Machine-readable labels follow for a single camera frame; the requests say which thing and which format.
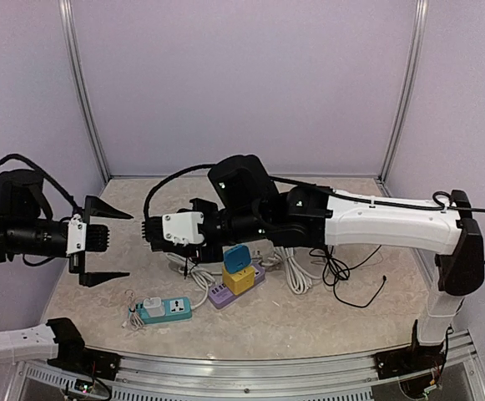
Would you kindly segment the white plug adapter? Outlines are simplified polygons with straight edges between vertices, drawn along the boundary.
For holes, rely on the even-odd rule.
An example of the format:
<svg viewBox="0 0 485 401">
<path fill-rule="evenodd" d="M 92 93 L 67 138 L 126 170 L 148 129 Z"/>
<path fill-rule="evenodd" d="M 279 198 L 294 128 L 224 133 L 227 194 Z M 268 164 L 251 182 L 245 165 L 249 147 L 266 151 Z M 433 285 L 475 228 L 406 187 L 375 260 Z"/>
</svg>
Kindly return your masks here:
<svg viewBox="0 0 485 401">
<path fill-rule="evenodd" d="M 143 301 L 143 309 L 149 318 L 163 317 L 165 306 L 161 297 L 149 297 Z"/>
</svg>

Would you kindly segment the blue plug adapter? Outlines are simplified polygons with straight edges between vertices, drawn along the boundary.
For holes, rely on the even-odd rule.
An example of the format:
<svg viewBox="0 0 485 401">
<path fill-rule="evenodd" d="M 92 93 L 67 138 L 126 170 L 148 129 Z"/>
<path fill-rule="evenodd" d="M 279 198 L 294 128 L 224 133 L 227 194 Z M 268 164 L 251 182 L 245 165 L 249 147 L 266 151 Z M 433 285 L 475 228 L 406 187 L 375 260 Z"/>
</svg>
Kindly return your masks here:
<svg viewBox="0 0 485 401">
<path fill-rule="evenodd" d="M 235 274 L 252 263 L 250 249 L 246 245 L 239 244 L 224 252 L 224 266 L 229 274 Z"/>
</svg>

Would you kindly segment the yellow cube socket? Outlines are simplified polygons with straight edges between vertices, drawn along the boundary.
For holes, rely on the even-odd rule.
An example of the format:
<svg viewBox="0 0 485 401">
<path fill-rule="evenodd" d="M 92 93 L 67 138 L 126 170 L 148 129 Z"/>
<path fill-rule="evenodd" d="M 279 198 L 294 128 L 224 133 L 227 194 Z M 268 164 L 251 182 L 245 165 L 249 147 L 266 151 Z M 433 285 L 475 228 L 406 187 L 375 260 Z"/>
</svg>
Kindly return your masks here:
<svg viewBox="0 0 485 401">
<path fill-rule="evenodd" d="M 248 266 L 245 269 L 229 274 L 225 267 L 222 267 L 223 284 L 236 296 L 246 292 L 255 284 L 255 268 Z"/>
</svg>

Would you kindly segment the purple power strip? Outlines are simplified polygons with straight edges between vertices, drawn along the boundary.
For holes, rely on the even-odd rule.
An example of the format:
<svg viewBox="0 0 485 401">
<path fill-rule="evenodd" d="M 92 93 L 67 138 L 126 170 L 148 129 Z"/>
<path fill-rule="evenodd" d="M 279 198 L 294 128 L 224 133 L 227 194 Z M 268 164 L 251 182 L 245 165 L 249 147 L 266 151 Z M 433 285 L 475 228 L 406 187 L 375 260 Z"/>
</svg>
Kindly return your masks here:
<svg viewBox="0 0 485 401">
<path fill-rule="evenodd" d="M 234 273 L 227 272 L 223 266 L 221 283 L 209 289 L 208 299 L 216 309 L 222 309 L 264 280 L 265 270 L 258 264 L 250 264 Z"/>
</svg>

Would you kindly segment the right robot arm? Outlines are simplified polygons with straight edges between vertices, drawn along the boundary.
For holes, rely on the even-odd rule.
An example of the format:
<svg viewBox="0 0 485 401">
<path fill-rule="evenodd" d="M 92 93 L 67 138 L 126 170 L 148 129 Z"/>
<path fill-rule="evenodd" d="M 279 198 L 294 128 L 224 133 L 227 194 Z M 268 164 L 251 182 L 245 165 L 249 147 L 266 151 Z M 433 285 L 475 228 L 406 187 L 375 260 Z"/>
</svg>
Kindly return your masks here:
<svg viewBox="0 0 485 401">
<path fill-rule="evenodd" d="M 352 194 L 290 181 L 277 189 L 255 155 L 233 155 L 205 165 L 219 203 L 194 198 L 190 208 L 144 215 L 142 234 L 153 251 L 198 263 L 223 260 L 223 248 L 266 239 L 275 246 L 326 249 L 367 244 L 431 251 L 438 269 L 424 314 L 408 346 L 375 356 L 379 378 L 392 378 L 447 362 L 447 330 L 462 300 L 485 279 L 484 240 L 477 208 L 462 190 L 428 200 Z"/>
</svg>

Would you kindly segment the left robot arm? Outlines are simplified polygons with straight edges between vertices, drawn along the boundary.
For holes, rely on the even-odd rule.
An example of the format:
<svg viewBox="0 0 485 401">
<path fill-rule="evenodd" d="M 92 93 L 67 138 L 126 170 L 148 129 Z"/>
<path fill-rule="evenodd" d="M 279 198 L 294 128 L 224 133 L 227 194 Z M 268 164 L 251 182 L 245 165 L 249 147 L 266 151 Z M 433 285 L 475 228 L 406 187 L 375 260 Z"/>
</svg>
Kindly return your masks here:
<svg viewBox="0 0 485 401">
<path fill-rule="evenodd" d="M 109 229 L 94 217 L 129 220 L 97 196 L 80 206 L 49 173 L 28 157 L 0 159 L 0 264 L 15 256 L 39 257 L 30 267 L 55 259 L 68 261 L 70 273 L 84 287 L 124 277 L 124 272 L 88 272 L 86 255 L 109 248 Z M 50 365 L 90 378 L 113 379 L 120 357 L 88 348 L 67 317 L 52 318 L 35 327 L 0 332 L 0 364 L 45 360 Z"/>
</svg>

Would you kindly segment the teal power strip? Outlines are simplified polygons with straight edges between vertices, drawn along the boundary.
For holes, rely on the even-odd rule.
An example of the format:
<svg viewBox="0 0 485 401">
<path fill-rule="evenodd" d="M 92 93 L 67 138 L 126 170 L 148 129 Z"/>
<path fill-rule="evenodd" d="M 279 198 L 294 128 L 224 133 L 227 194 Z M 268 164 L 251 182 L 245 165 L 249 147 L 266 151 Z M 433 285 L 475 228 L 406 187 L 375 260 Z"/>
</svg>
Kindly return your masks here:
<svg viewBox="0 0 485 401">
<path fill-rule="evenodd" d="M 165 315 L 154 318 L 149 318 L 143 309 L 143 301 L 146 298 L 148 297 L 137 300 L 128 309 L 129 320 L 136 328 L 141 328 L 145 325 L 179 322 L 192 318 L 193 312 L 187 297 L 162 298 L 165 306 Z"/>
</svg>

